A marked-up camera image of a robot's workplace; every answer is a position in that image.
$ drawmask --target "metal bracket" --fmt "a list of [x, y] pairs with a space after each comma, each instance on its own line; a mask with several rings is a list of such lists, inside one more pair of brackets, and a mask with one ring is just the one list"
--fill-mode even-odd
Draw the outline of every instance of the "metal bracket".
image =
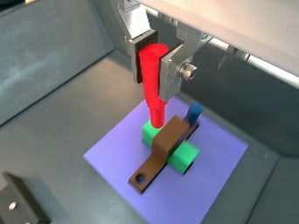
[[126, 34], [126, 49], [133, 59], [134, 81], [141, 83], [143, 80], [138, 53], [146, 45], [158, 42], [158, 34], [151, 30], [146, 8], [141, 3], [113, 0], [111, 5]]
[[198, 122], [190, 126], [186, 120], [175, 116], [154, 137], [153, 154], [129, 180], [141, 193], [146, 191], [146, 188], [154, 182], [167, 165], [169, 157], [174, 154], [174, 151], [185, 139], [189, 139], [198, 127]]
[[169, 101], [179, 93], [183, 79], [190, 81], [194, 78], [198, 67], [191, 64], [193, 55], [211, 40], [207, 33], [181, 22], [178, 23], [177, 37], [185, 42], [169, 52], [161, 63], [159, 96], [165, 101]]
[[0, 191], [0, 224], [51, 223], [25, 182], [5, 172], [9, 185]]

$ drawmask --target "black metal part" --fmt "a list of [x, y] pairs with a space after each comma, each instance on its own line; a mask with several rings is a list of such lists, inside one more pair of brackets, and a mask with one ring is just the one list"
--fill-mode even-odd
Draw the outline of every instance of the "black metal part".
[[0, 224], [51, 223], [25, 182], [5, 172], [9, 185], [0, 191]]
[[15, 7], [18, 4], [23, 4], [23, 3], [25, 3], [25, 0], [0, 0], [0, 11], [5, 11]]
[[143, 82], [143, 76], [142, 76], [142, 67], [141, 67], [141, 60], [139, 60], [139, 51], [153, 43], [158, 42], [158, 32], [155, 31], [151, 33], [146, 38], [143, 38], [141, 41], [133, 40], [135, 43], [135, 67], [137, 67], [137, 82]]

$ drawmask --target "gray metal floor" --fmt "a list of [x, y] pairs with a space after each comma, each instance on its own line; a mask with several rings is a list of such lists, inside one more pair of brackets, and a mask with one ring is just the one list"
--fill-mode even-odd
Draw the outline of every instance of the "gray metal floor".
[[[2, 126], [0, 172], [23, 178], [54, 224], [145, 223], [82, 157], [142, 100], [130, 60], [113, 52]], [[246, 222], [278, 156], [205, 113], [252, 145], [205, 223]], [[238, 215], [223, 216], [231, 211]]]

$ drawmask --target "screw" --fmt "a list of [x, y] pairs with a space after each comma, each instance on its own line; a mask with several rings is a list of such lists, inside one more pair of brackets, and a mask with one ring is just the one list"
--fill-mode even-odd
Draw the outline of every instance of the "screw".
[[201, 39], [206, 39], [210, 35], [205, 32], [202, 35], [201, 35]]
[[17, 207], [17, 202], [13, 202], [13, 204], [9, 207], [10, 211], [15, 210], [15, 207]]
[[190, 81], [195, 77], [197, 72], [198, 67], [190, 64], [189, 62], [182, 65], [181, 75], [187, 81]]

